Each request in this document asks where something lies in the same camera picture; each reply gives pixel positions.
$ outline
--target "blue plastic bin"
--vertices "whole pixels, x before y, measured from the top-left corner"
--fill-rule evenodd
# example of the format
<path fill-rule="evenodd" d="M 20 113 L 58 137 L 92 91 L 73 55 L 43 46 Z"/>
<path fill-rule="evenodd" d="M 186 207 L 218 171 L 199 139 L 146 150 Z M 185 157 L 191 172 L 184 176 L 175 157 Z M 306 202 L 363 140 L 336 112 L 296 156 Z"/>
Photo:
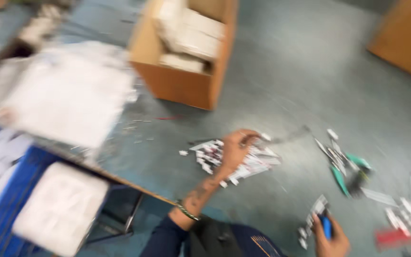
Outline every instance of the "blue plastic bin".
<path fill-rule="evenodd" d="M 0 257 L 26 256 L 40 248 L 12 234 L 12 224 L 43 171 L 59 157 L 31 147 L 0 195 Z"/>

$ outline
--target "red tool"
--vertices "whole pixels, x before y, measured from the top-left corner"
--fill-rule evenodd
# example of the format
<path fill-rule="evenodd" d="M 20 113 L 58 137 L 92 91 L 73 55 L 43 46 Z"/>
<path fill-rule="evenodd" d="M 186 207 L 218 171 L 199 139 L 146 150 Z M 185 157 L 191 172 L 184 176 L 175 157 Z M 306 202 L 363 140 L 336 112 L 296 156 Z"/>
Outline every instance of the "red tool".
<path fill-rule="evenodd" d="M 380 252 L 409 244 L 411 235 L 406 235 L 402 229 L 375 232 L 375 245 Z"/>

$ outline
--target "blue handle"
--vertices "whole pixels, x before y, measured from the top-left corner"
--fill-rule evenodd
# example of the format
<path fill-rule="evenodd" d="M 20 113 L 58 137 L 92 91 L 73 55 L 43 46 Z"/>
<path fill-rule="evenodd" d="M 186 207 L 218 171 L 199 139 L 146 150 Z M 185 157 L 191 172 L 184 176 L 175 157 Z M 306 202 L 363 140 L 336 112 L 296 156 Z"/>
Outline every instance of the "blue handle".
<path fill-rule="evenodd" d="M 332 226 L 331 221 L 326 216 L 320 217 L 321 223 L 323 224 L 323 231 L 326 239 L 330 240 L 332 238 Z"/>

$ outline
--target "sleeve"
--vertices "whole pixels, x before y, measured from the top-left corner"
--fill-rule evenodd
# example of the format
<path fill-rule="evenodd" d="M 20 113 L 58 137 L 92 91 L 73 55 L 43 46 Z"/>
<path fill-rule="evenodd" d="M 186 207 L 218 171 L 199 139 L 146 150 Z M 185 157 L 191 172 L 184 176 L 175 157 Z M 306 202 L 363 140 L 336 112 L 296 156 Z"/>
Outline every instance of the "sleeve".
<path fill-rule="evenodd" d="M 188 231 L 182 230 L 168 216 L 153 230 L 140 257 L 178 257 Z"/>

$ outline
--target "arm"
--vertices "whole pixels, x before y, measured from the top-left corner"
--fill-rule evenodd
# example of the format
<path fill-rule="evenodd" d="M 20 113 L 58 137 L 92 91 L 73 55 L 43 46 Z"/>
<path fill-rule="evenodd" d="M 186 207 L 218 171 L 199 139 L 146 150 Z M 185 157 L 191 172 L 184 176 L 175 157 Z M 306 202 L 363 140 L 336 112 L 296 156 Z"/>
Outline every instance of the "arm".
<path fill-rule="evenodd" d="M 202 208 L 218 189 L 220 182 L 231 175 L 243 162 L 250 146 L 259 137 L 255 131 L 241 129 L 232 132 L 223 139 L 223 159 L 214 174 L 197 184 L 183 199 L 183 207 L 194 216 L 201 214 Z M 157 226 L 148 241 L 141 257 L 166 256 L 177 257 L 182 242 L 196 221 L 187 217 L 177 207 L 173 207 L 168 217 Z"/>
<path fill-rule="evenodd" d="M 241 129 L 232 132 L 223 139 L 224 146 L 221 166 L 215 169 L 213 175 L 199 183 L 182 201 L 183 207 L 189 213 L 196 217 L 201 214 L 202 208 L 218 189 L 220 182 L 225 180 L 242 164 L 250 146 L 258 137 L 259 134 L 253 130 Z M 191 226 L 196 222 L 187 217 L 177 207 L 172 208 L 168 216 L 185 231 L 190 230 Z"/>

